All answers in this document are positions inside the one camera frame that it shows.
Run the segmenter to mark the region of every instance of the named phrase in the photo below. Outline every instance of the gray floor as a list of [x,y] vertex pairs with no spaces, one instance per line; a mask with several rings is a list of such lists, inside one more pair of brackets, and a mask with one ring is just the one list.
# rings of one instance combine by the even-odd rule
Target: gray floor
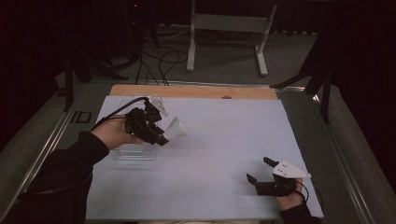
[[[160,27],[161,47],[169,47],[187,52],[189,37],[186,33],[172,38],[165,32],[180,32],[186,27]],[[285,36],[272,34],[264,49],[268,76],[259,74],[254,46],[261,40],[259,35],[251,35],[244,40],[208,41],[198,38],[195,69],[186,71],[186,63],[177,64],[166,79],[170,84],[178,82],[272,85],[296,75],[316,37],[314,35]],[[160,58],[170,49],[154,49],[152,42],[145,45],[146,53]],[[177,54],[171,53],[163,58],[175,62]],[[143,57],[149,71],[162,84],[159,72],[159,60]],[[162,63],[163,71],[172,64]],[[142,69],[139,84],[155,83],[146,67]],[[130,79],[123,83],[134,83],[138,63],[120,71]],[[308,79],[293,86],[303,87]],[[71,111],[99,111],[106,93],[113,83],[120,83],[95,72],[94,79],[88,85],[76,85],[76,95],[82,92],[77,104]],[[396,220],[396,199],[359,126],[347,109],[336,87],[332,87],[330,101],[331,124],[324,123],[318,116],[318,107],[310,96],[300,91],[281,91],[278,93],[289,116],[297,143],[323,197],[325,218],[323,223],[393,223]],[[58,147],[67,147],[77,135],[77,130],[90,129],[92,123],[68,124],[63,127],[58,120],[69,120],[63,113],[64,99],[52,97],[43,108],[26,124],[0,154],[0,211],[7,208],[15,196],[24,177],[40,156],[41,149],[52,148],[47,140],[57,143]],[[53,130],[64,130],[64,136],[51,135]]]

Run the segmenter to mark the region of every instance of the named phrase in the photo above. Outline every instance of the wooden edge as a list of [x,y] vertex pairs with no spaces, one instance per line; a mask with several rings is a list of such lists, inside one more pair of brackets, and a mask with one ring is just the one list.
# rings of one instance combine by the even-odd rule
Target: wooden edge
[[268,87],[154,86],[117,84],[109,95],[161,95],[191,98],[233,98],[277,100],[276,91]]

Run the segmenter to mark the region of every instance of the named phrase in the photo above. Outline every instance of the transparent plastic object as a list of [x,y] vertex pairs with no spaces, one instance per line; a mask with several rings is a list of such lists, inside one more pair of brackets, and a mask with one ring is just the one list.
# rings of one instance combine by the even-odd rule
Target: transparent plastic object
[[[120,98],[119,102],[119,108],[122,107],[123,105],[128,104],[131,102],[133,99],[137,97],[144,96],[142,94],[124,94]],[[150,100],[155,99],[155,100],[162,100],[162,97],[160,95],[150,95],[146,96]],[[139,107],[139,108],[144,108],[144,101],[139,101],[136,102],[125,109],[121,110],[119,114],[126,114],[131,109]],[[157,144],[150,144],[150,143],[143,143],[141,145],[136,145],[136,144],[124,144],[118,148],[115,149],[114,152],[114,159],[115,160],[129,160],[129,161],[153,161],[156,158],[157,155],[157,149],[158,145]]]

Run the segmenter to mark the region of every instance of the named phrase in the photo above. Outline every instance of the hand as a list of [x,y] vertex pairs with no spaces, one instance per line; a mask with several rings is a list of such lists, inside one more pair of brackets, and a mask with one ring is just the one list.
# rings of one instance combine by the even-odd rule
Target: hand
[[103,122],[92,130],[91,133],[102,140],[108,149],[114,149],[122,144],[142,144],[142,139],[125,132],[124,122],[125,116],[117,115]]
[[[303,184],[303,180],[301,178],[296,179],[296,181]],[[301,192],[303,188],[301,184],[296,183],[296,190],[299,192]],[[296,192],[293,192],[291,195],[286,197],[276,197],[276,200],[279,203],[281,211],[288,210],[303,203],[303,198]]]

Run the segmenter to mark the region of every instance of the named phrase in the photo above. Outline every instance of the black device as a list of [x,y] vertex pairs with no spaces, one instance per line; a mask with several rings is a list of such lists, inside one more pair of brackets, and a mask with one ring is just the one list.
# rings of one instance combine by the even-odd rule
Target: black device
[[99,120],[99,122],[97,122],[92,129],[95,129],[106,120],[115,119],[113,118],[114,115],[138,101],[145,101],[145,108],[142,109],[135,107],[130,112],[125,114],[125,132],[134,134],[143,141],[152,145],[156,143],[160,146],[165,145],[169,142],[169,140],[163,135],[164,131],[155,124],[155,122],[162,119],[160,110],[158,110],[150,102],[148,97],[138,97],[133,99],[128,104],[120,107],[118,110]]
[[[264,157],[264,162],[271,167],[276,167],[279,162]],[[296,189],[294,178],[286,178],[273,174],[273,182],[258,182],[256,178],[247,174],[247,181],[252,184],[257,191],[257,195],[285,197],[291,195]]]

